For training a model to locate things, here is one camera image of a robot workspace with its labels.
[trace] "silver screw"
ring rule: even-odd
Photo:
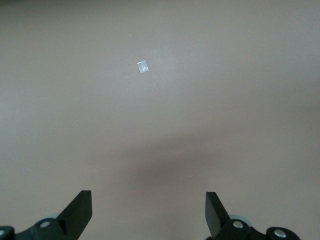
[[[44,221],[43,223],[40,224],[40,228],[45,228],[48,227],[50,225],[49,221]]]
[[[234,221],[233,226],[236,227],[237,229],[243,229],[244,225],[240,221]]]
[[[280,229],[274,230],[274,235],[278,236],[279,238],[283,238],[283,239],[287,237],[286,233]]]

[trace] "beige tabletop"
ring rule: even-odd
[[[205,240],[208,191],[319,238],[320,1],[0,2],[0,226]]]

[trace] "transparent plastic piece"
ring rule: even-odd
[[[138,67],[139,67],[140,73],[142,73],[142,74],[144,72],[149,71],[149,68],[148,68],[146,61],[138,62]]]

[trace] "screw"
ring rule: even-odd
[[[283,239],[287,237],[286,233],[280,229],[274,230],[274,235],[278,236],[279,238],[283,238]]]
[[[233,226],[236,227],[237,229],[243,229],[244,225],[240,221],[234,221]]]
[[[48,227],[50,225],[49,221],[44,221],[43,223],[40,224],[40,228],[45,228]]]

